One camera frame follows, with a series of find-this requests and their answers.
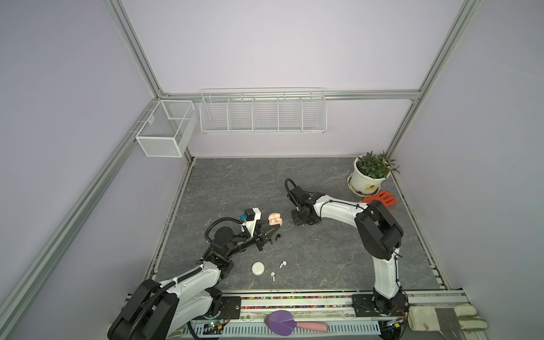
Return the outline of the pink earbud charging case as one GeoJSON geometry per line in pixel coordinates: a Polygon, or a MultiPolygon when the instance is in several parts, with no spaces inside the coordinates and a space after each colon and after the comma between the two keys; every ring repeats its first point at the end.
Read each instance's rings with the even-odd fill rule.
{"type": "Polygon", "coordinates": [[[269,215],[268,217],[269,219],[269,225],[270,226],[273,226],[273,225],[282,225],[283,224],[283,219],[281,217],[281,214],[280,213],[272,213],[269,215]]]}

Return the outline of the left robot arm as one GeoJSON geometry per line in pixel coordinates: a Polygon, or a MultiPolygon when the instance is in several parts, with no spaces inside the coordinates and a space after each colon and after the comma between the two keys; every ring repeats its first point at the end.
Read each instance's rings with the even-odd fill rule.
{"type": "Polygon", "coordinates": [[[217,284],[232,270],[232,257],[252,245],[262,250],[282,224],[279,213],[261,218],[256,209],[212,222],[204,234],[208,249],[196,267],[172,279],[140,283],[107,339],[166,339],[197,317],[218,316],[222,291],[217,284]]]}

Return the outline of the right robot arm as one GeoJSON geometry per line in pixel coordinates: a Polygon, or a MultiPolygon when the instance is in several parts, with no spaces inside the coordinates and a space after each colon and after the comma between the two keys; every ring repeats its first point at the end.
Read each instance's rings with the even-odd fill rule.
{"type": "Polygon", "coordinates": [[[303,190],[287,178],[287,197],[295,206],[296,225],[316,225],[326,219],[351,225],[358,230],[365,250],[373,258],[375,282],[373,308],[380,315],[406,313],[409,301],[399,280],[398,262],[404,230],[383,203],[355,203],[333,198],[320,192],[303,190]]]}

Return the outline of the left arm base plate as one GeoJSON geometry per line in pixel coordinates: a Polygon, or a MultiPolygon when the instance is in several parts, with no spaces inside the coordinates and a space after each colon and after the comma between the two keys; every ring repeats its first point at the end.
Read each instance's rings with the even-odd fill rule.
{"type": "Polygon", "coordinates": [[[239,320],[242,311],[242,298],[240,296],[222,296],[212,302],[211,308],[204,314],[203,318],[239,320]]]}

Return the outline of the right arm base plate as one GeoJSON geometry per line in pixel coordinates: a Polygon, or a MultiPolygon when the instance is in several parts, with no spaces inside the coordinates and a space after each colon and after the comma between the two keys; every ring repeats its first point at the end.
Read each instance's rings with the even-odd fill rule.
{"type": "Polygon", "coordinates": [[[352,307],[357,317],[401,317],[409,311],[406,295],[393,299],[375,297],[372,293],[354,294],[352,307]]]}

